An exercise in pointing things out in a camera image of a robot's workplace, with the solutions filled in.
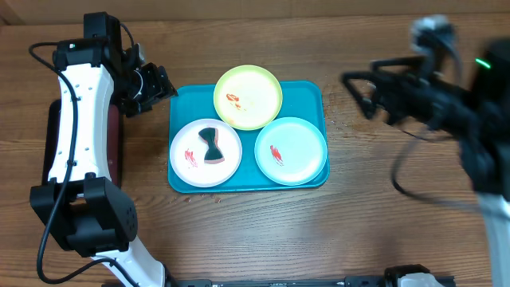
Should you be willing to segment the white plate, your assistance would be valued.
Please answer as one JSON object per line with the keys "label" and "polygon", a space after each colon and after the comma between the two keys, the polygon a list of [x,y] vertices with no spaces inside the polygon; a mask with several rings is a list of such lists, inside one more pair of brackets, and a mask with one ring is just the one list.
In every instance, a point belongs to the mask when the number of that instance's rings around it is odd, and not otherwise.
{"label": "white plate", "polygon": [[[218,147],[224,161],[204,163],[207,145],[199,138],[203,128],[218,130]],[[215,119],[195,120],[181,128],[170,146],[170,162],[175,174],[193,187],[214,187],[224,183],[238,169],[242,158],[239,135],[226,123]]]}

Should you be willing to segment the green and red sponge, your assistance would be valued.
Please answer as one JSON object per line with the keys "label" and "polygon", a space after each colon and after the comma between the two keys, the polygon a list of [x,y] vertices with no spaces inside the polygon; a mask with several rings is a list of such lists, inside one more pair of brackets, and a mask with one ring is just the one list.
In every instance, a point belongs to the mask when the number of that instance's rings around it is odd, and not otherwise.
{"label": "green and red sponge", "polygon": [[203,128],[198,136],[207,145],[204,163],[216,164],[225,160],[218,147],[218,130],[216,128]]}

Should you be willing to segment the yellow-green plate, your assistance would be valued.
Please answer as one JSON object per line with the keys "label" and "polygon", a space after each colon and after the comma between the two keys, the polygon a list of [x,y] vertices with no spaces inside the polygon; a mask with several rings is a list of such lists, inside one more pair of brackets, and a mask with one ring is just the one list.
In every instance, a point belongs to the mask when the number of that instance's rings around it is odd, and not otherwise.
{"label": "yellow-green plate", "polygon": [[214,108],[232,128],[252,131],[276,119],[283,104],[280,82],[267,69],[240,65],[225,72],[214,87]]}

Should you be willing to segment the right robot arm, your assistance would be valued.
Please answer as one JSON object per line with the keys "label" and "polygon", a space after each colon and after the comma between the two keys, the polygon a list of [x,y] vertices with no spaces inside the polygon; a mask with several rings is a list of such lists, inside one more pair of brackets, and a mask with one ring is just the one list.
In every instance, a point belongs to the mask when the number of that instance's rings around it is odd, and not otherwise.
{"label": "right robot arm", "polygon": [[[340,80],[362,114],[379,109],[393,126],[407,117],[426,125],[395,159],[391,182],[401,194],[429,204],[479,213],[484,218],[492,283],[509,284],[509,40],[489,42],[477,58],[472,87],[461,87],[462,63],[453,25],[436,14],[414,21],[414,57],[373,61],[368,71],[345,72]],[[471,179],[476,205],[415,194],[398,183],[404,159],[428,132],[457,140],[461,166]]]}

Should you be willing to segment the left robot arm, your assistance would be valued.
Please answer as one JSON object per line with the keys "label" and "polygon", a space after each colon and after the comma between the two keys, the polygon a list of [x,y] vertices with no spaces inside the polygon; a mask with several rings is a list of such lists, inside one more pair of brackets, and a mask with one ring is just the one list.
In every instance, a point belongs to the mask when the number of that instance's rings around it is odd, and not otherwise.
{"label": "left robot arm", "polygon": [[132,199],[120,189],[122,119],[176,95],[164,67],[124,48],[128,28],[105,12],[84,16],[84,35],[53,44],[48,67],[61,97],[52,103],[45,166],[30,205],[44,223],[43,242],[104,265],[123,286],[172,286],[167,267],[138,237]]}

